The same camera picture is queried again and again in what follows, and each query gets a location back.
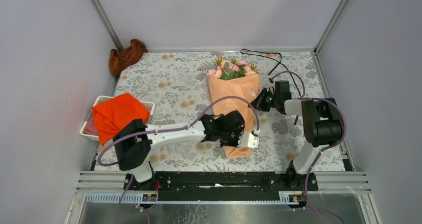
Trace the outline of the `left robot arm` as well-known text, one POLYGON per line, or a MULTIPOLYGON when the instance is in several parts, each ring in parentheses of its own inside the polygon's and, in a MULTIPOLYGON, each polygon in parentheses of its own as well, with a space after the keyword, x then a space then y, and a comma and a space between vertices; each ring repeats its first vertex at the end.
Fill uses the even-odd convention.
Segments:
POLYGON ((238 111, 205 114, 193 125, 146 125, 141 119, 135 119, 112 139, 117 165, 121 171, 132 173, 135 183, 147 190, 154 185, 152 167, 146 161, 151 150, 169 145, 214 141, 236 146, 244 132, 244 125, 244 118, 238 111))

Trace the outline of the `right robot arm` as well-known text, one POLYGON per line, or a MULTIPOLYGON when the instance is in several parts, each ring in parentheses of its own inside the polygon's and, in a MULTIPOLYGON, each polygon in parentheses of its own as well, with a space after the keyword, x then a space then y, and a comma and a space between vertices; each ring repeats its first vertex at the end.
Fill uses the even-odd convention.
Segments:
POLYGON ((275 109, 281 114, 302 117, 306 141, 289 166, 294 171, 285 177, 287 187, 292 190, 298 190, 305 184, 304 174, 312 171, 322 151, 340 144, 345 138, 344 114, 336 100, 293 99, 288 81, 276 81, 274 86, 263 89, 251 104, 263 112, 275 109))

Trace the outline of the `pink fake flower bunch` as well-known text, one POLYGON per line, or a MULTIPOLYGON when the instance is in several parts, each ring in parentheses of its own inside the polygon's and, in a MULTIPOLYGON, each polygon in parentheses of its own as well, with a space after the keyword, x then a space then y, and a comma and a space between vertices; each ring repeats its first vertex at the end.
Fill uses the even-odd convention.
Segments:
POLYGON ((245 60, 232 59, 229 64, 229 69, 231 71, 231 76, 234 79, 258 74, 258 72, 255 71, 256 65, 249 65, 245 60))

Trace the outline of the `peach wrapping paper sheet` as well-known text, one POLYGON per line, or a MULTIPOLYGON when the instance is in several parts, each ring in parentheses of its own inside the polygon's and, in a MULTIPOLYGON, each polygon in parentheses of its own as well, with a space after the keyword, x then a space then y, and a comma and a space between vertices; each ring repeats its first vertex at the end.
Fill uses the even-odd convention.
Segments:
POLYGON ((228 114, 237 110, 245 120, 245 131, 253 130, 253 111, 247 102, 254 101, 260 92, 260 76, 258 74, 241 78, 223 80, 207 78, 211 102, 224 97, 225 100, 213 105, 213 114, 228 114))

